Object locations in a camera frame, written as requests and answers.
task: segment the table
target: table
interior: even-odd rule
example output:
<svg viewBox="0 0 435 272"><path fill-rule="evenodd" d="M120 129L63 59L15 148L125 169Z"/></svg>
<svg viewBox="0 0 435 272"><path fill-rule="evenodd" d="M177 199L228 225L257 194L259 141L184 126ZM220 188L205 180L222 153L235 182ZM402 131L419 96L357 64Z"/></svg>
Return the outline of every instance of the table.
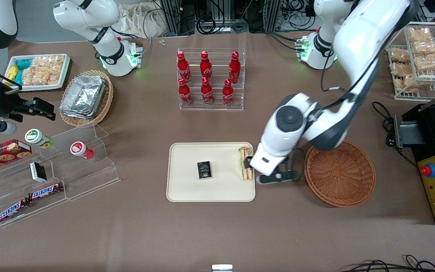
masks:
<svg viewBox="0 0 435 272"><path fill-rule="evenodd" d="M393 100L385 56L347 135L366 151L377 172L375 192L364 205L328 206L305 181L257 185L256 198L248 203L172 203L165 196L171 144L247 141L257 146L286 95L304 92L324 105L340 92L320 91L321 71L297 63L290 49L264 34L164 40L165 47L154 40L141 69L111 77L114 100L100 125L110 133L107 152L122 181L0 228L0 271L182 272L209 271L219 263L231 263L237 272L339 271L370 259L404 264L406 253L435 263L435 226L418 171L385 146L382 118L371 107L378 100L392 114L403 114L416 105ZM180 111L177 48L233 46L247 50L245 110ZM43 53L69 54L72 77L102 69L89 42L16 42L10 47L11 56ZM338 85L349 83L335 63L325 72L324 86ZM61 94L22 97L41 97L57 111ZM71 129L59 116L55 122L25 116L14 137L22 139L32 127L47 135ZM0 136L0 143L5 139ZM297 160L296 167L302 162Z"/></svg>

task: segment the red cookie box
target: red cookie box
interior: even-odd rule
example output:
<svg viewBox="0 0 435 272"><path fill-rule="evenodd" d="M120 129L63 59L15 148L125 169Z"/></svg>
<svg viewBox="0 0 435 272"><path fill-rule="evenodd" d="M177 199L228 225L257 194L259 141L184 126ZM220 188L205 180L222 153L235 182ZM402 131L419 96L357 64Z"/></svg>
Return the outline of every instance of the red cookie box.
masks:
<svg viewBox="0 0 435 272"><path fill-rule="evenodd" d="M31 156L31 147L16 139L0 144L0 167L24 157Z"/></svg>

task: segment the acrylic bottle rack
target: acrylic bottle rack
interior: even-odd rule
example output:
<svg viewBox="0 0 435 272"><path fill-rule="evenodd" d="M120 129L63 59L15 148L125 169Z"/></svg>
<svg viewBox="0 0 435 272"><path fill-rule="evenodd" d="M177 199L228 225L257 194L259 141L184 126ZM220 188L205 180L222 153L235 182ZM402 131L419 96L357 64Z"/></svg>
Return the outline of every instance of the acrylic bottle rack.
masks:
<svg viewBox="0 0 435 272"><path fill-rule="evenodd" d="M188 83L190 93L192 95L192 105L186 106L182 104L179 97L179 107L181 110L228 110L237 111L244 110L245 105L245 64L246 53L244 48L179 48L186 57L190 65L191 81ZM213 79L211 86L213 88L214 103L205 105L201 94L201 52L207 51L209 60L213 66ZM233 106L226 108L223 104L222 89L224 88L224 80L229 78L229 62L231 61L231 53L239 52L239 62L241 63L241 72L237 84L233 84L234 102ZM179 70L177 71L177 79L179 79Z"/></svg>

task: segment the coca-cola bottle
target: coca-cola bottle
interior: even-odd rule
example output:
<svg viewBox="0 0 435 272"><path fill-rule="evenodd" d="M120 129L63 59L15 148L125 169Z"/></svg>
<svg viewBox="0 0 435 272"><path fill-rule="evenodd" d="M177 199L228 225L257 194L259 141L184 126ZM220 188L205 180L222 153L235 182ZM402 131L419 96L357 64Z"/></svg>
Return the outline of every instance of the coca-cola bottle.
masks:
<svg viewBox="0 0 435 272"><path fill-rule="evenodd" d="M204 105L210 106L214 103L213 88L209 85L209 78L207 77L202 78L201 93Z"/></svg>
<svg viewBox="0 0 435 272"><path fill-rule="evenodd" d="M190 94L189 86L187 86L185 79L179 79L179 95L181 96L182 104L185 106L192 104L192 95Z"/></svg>
<svg viewBox="0 0 435 272"><path fill-rule="evenodd" d="M207 51L201 52L201 75L202 77L207 77L209 82L213 79L213 66L209 61Z"/></svg>
<svg viewBox="0 0 435 272"><path fill-rule="evenodd" d="M231 54L231 62L229 63L229 79L231 79L231 83L238 83L240 72L241 64L239 63L239 53L238 51L234 51Z"/></svg>
<svg viewBox="0 0 435 272"><path fill-rule="evenodd" d="M179 75L187 82L190 82L190 67L189 62L187 62L184 57L184 53L179 51L177 53L177 68L179 69Z"/></svg>
<svg viewBox="0 0 435 272"><path fill-rule="evenodd" d="M225 107L233 106L234 89L231 86L231 79L224 81L224 88L222 89L222 102Z"/></svg>

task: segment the red emergency stop button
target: red emergency stop button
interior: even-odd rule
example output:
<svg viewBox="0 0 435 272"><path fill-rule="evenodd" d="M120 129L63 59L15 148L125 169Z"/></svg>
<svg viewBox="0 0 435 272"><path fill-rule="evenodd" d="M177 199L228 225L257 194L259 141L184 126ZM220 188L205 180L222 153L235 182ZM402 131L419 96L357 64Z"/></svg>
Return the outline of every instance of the red emergency stop button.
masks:
<svg viewBox="0 0 435 272"><path fill-rule="evenodd" d="M435 177L435 166L431 163L421 166L421 174L428 178Z"/></svg>

